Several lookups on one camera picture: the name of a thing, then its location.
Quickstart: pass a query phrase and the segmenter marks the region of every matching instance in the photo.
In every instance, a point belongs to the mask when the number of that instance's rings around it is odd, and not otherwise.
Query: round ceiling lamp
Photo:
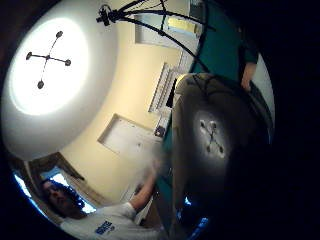
[[[87,66],[88,46],[77,24],[67,18],[49,20],[18,49],[7,75],[10,97],[25,114],[53,112],[79,91]]]

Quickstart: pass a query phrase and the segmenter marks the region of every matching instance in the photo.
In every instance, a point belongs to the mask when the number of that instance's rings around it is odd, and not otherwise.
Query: lamp
[[[52,58],[52,57],[50,56],[50,53],[51,53],[54,45],[56,44],[57,40],[62,36],[62,34],[63,34],[62,31],[57,32],[57,34],[56,34],[56,40],[55,40],[54,43],[52,44],[52,47],[50,48],[50,51],[49,51],[49,53],[48,53],[46,56],[34,55],[34,54],[32,54],[32,52],[29,52],[29,53],[27,54],[26,60],[29,60],[31,57],[41,57],[41,58],[44,58],[44,59],[46,60],[45,63],[44,63],[43,69],[42,69],[41,79],[40,79],[40,81],[38,82],[38,88],[39,88],[39,89],[43,88],[43,86],[44,86],[44,83],[43,83],[43,81],[42,81],[42,78],[43,78],[43,73],[44,73],[44,70],[46,69],[48,60],[51,60],[51,59],[52,59],[52,60],[64,62],[64,64],[65,64],[66,66],[70,66],[70,65],[71,65],[70,59],[67,59],[67,60],[63,61],[63,60],[61,60],[61,59]]]
[[[54,18],[35,26],[21,43],[8,71],[14,105],[28,115],[61,108],[82,88],[88,58],[87,40],[75,21]]]
[[[140,25],[146,28],[151,29],[152,31],[157,32],[160,36],[164,36],[168,39],[170,39],[171,41],[173,41],[174,43],[178,44],[181,48],[183,48],[186,52],[188,52],[202,67],[202,70],[204,72],[210,72],[208,67],[189,49],[187,48],[185,45],[183,45],[181,42],[179,42],[177,39],[175,39],[174,37],[172,37],[171,35],[167,34],[166,32],[163,31],[163,25],[164,25],[164,21],[166,19],[167,16],[177,16],[177,17],[181,17],[181,18],[185,18],[185,19],[189,19],[192,20],[194,22],[200,23],[202,25],[205,25],[207,28],[216,31],[216,29],[210,25],[208,25],[207,23],[204,23],[202,21],[199,21],[196,18],[192,18],[189,16],[185,16],[179,13],[175,13],[175,12],[171,12],[171,11],[167,11],[164,3],[166,2],[166,0],[159,0],[160,3],[157,5],[154,5],[152,7],[146,8],[146,9],[138,9],[138,10],[134,10],[137,9],[139,7],[141,7],[144,3],[148,2],[149,0],[137,0],[137,1],[132,1],[131,3],[126,4],[125,6],[123,6],[122,8],[120,8],[119,10],[112,10],[110,8],[110,6],[108,4],[104,4],[101,6],[101,8],[99,9],[99,17],[96,19],[98,23],[103,22],[104,25],[107,27],[110,25],[110,22],[115,23],[117,21],[125,21],[125,22],[129,22],[129,23],[133,23],[136,25]],[[162,10],[149,10],[151,8],[160,6],[162,7]],[[136,19],[132,19],[129,18],[130,15],[133,14],[157,14],[157,15],[162,15],[162,23],[161,23],[161,27],[160,29],[151,26],[149,24],[146,24],[144,22],[141,22],[139,20]]]

